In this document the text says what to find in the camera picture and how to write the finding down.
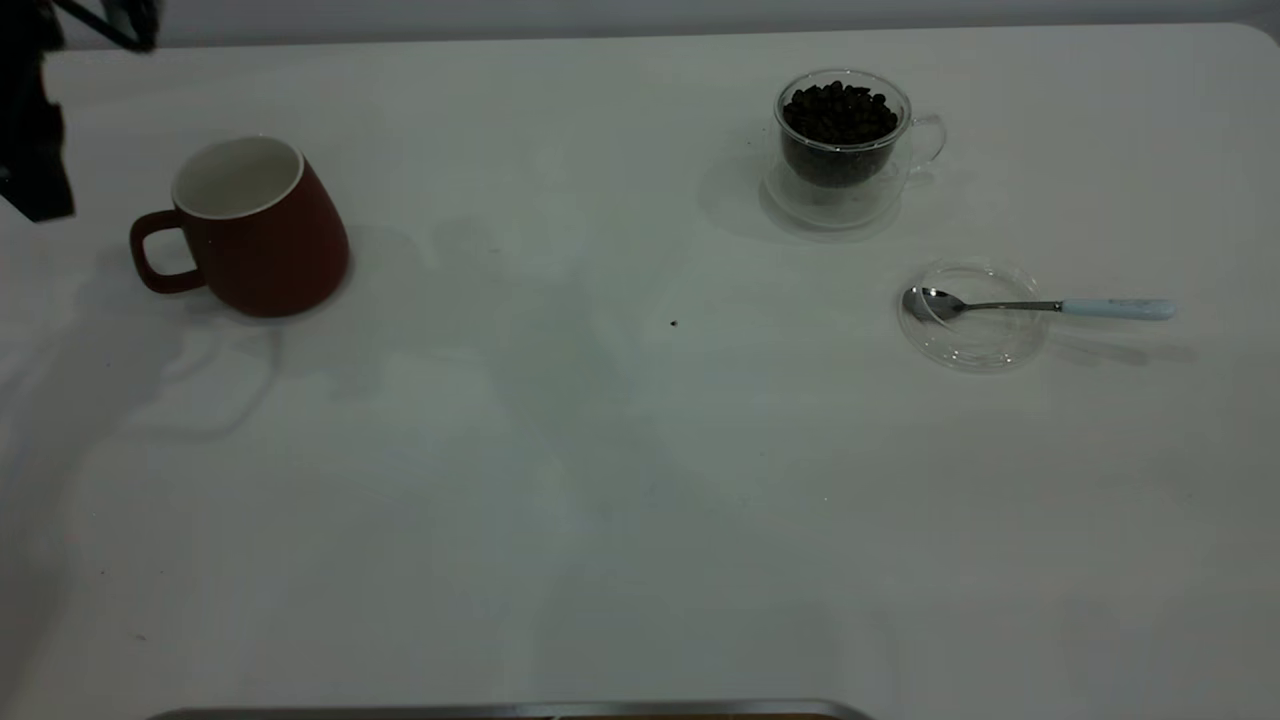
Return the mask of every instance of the glass saucer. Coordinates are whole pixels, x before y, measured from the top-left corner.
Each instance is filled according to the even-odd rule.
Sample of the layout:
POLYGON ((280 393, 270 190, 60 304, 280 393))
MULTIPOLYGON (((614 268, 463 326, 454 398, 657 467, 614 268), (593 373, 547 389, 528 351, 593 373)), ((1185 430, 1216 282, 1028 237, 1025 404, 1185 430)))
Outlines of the glass saucer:
POLYGON ((973 310, 942 320, 919 293, 906 301, 910 309, 904 305, 904 295, 913 287, 942 290, 970 305, 1039 300, 1036 281, 1012 265, 987 258, 933 263, 899 288, 893 299, 899 325, 920 352, 956 370, 1007 370, 1030 360, 1044 346, 1048 336, 1046 313, 973 310))

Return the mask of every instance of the mug rim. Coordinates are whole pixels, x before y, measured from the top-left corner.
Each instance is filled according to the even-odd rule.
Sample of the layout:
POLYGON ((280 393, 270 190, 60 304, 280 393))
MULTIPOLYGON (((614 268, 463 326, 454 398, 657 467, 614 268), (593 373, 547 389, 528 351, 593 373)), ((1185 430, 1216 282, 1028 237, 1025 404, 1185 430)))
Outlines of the mug rim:
POLYGON ((906 132, 906 128, 911 127, 911 99, 906 96, 906 92, 902 92, 901 87, 876 73, 869 73, 867 70, 859 70, 855 68, 823 68, 819 70, 810 70, 803 76, 791 79, 791 82, 786 83, 782 87, 782 92, 778 94, 778 99, 773 102, 773 118, 778 122, 778 126, 782 128, 782 131, 786 132, 792 140, 803 145, 808 145, 809 147, 817 147, 818 150, 828 150, 832 152, 865 152, 868 150, 878 150, 881 147, 893 145, 895 142, 897 142, 900 137, 902 137, 902 133, 906 132), (787 105, 787 95, 791 92, 791 90, 809 78, 828 73, 842 73, 846 76, 868 77, 877 82, 883 82, 884 85, 891 87, 893 92, 897 92, 899 97, 902 99, 902 117, 897 119, 897 127, 893 128, 893 132, 886 135, 884 137, 881 137, 879 140, 873 140, 870 142, 861 142, 858 145, 836 145, 831 142, 818 142, 817 140, 810 140, 800 135, 800 132, 797 132, 795 128, 787 124, 786 118, 782 117, 782 109, 786 108, 787 105))
POLYGON ((256 215, 264 210, 268 210, 278 205, 282 200, 288 197, 289 193, 293 192, 296 187, 298 187, 298 183, 302 182, 302 176, 306 173, 306 167, 307 167, 307 160, 302 155, 302 151, 298 150, 298 147, 292 142, 280 140, 278 137, 271 137, 269 135, 246 135, 241 137, 233 137, 230 140, 220 140, 218 142, 211 142, 201 147, 200 150, 195 151, 189 158, 183 160, 182 167, 179 167, 178 172, 173 176, 173 183, 169 186, 169 197, 173 200, 174 208, 177 208, 186 215, 191 215, 192 218, 200 218, 201 220, 237 220, 241 218, 248 218, 250 215, 256 215), (192 164, 196 160, 204 159, 214 152, 224 150, 229 145, 236 145, 238 142, 244 142, 247 140, 265 140, 288 147, 293 152, 293 156, 297 160, 297 172, 293 174, 293 181, 289 182, 288 187, 285 187, 278 195, 271 197, 271 200, 268 200, 261 205, 257 205, 250 210, 243 210, 241 213, 220 214, 220 215, 211 215, 209 213, 197 213, 191 208, 188 208, 187 205, 184 205, 180 200, 178 200, 178 183, 182 181, 182 177, 191 169, 192 164))

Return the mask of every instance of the spoon handle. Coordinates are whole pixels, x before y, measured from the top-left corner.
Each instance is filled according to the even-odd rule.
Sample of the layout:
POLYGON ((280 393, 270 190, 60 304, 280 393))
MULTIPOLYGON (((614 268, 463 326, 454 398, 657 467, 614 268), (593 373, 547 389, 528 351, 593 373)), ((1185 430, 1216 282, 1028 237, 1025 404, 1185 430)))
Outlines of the spoon handle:
POLYGON ((1124 320, 1167 320, 1178 307, 1170 300, 1064 300, 1065 315, 1119 318, 1124 320))
POLYGON ((1061 302, 978 302, 965 310, 1046 310, 1064 315, 1117 318, 1123 320, 1167 320, 1178 307, 1170 300, 1064 300, 1061 302))

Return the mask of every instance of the glass cup handle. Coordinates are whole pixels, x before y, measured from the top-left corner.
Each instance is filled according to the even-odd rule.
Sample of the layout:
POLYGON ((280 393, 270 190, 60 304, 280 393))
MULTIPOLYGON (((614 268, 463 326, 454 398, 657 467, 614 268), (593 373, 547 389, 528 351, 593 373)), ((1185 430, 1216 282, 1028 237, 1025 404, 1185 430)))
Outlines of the glass cup handle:
POLYGON ((911 174, 915 174, 933 164, 942 154, 942 147, 947 143, 947 126, 942 124, 942 117, 937 113, 925 113, 911 118, 911 174), (931 137, 928 142, 919 142, 920 131, 931 137))

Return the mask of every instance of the light blue spoon handle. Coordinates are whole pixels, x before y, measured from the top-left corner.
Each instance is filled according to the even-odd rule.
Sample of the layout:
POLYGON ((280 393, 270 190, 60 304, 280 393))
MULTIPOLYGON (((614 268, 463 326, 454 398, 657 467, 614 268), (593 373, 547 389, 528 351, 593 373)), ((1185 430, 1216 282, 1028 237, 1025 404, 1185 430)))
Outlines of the light blue spoon handle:
POLYGON ((1064 300, 1064 315, 1120 318, 1125 320, 1167 320, 1178 307, 1170 300, 1064 300))

